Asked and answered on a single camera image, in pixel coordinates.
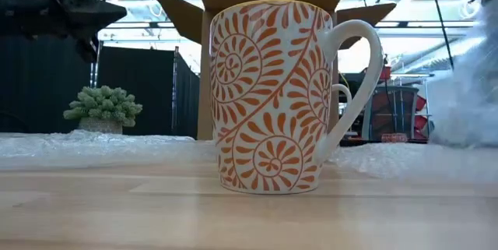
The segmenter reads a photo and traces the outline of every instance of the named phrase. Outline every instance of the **black curtain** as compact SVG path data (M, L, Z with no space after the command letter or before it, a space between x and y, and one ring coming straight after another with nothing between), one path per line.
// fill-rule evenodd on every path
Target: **black curtain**
M98 86L120 87L143 105L128 135L172 135L174 51L103 47Z
M62 112L89 85L73 39L0 37L0 132L70 132Z
M181 55L177 54L174 113L176 136L197 138L199 83L199 77L190 70Z

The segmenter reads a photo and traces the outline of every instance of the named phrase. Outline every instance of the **plastic bag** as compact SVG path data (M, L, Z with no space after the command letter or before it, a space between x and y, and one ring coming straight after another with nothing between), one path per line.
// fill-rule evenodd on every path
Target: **plastic bag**
M482 8L479 25L464 40L480 44L455 59L451 93L431 97L430 142L498 147L498 0Z

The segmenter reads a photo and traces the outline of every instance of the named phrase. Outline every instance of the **ceramic mug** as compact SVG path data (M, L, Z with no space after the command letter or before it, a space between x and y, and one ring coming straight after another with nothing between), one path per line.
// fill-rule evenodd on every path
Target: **ceramic mug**
M361 87L327 134L331 63L350 37L370 43ZM219 179L255 194L307 192L323 163L367 103L381 75L381 43L368 23L332 29L331 16L306 2L261 0L214 17L210 32L211 110Z

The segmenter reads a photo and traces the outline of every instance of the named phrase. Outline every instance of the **mug rim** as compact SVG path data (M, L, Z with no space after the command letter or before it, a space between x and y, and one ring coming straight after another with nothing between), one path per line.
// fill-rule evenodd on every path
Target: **mug rim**
M262 2L296 2L296 3L301 3L301 4L306 4L306 5L311 5L317 9L320 9L321 11L323 12L326 12L330 17L332 17L332 15L330 13L328 13L327 10L317 6L317 5L313 5L311 4L310 2L305 2L305 1L299 1L299 0L254 0L254 1L247 1L247 2L241 2L239 4L236 4L236 5L231 5L229 6L228 8L226 9L222 9L221 11L219 11L218 13L216 13L212 19L215 19L217 18L219 15L221 15L222 13L230 10L230 9L233 9L233 8L236 8L238 6L246 6L246 5L251 5L251 4L255 4L255 3L262 3Z

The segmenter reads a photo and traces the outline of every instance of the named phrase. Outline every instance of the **orange leaf pattern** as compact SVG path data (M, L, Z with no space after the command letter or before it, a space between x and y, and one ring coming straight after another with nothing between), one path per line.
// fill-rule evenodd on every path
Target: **orange leaf pattern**
M326 133L331 85L317 35L329 29L326 12L301 2L251 2L213 19L209 77L223 186L316 188L313 152Z

